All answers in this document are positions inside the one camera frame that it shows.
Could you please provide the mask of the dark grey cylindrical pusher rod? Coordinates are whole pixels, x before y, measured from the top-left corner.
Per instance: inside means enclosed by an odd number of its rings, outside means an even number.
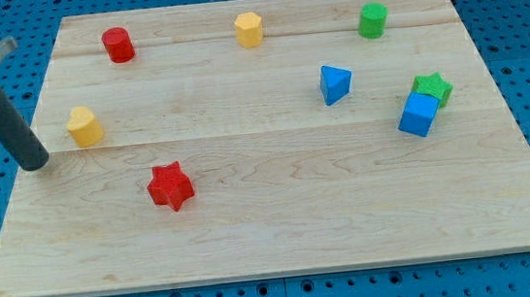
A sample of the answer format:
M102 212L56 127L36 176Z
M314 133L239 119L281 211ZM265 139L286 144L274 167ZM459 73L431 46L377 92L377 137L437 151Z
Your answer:
M43 168L50 155L0 86L0 144L28 172Z

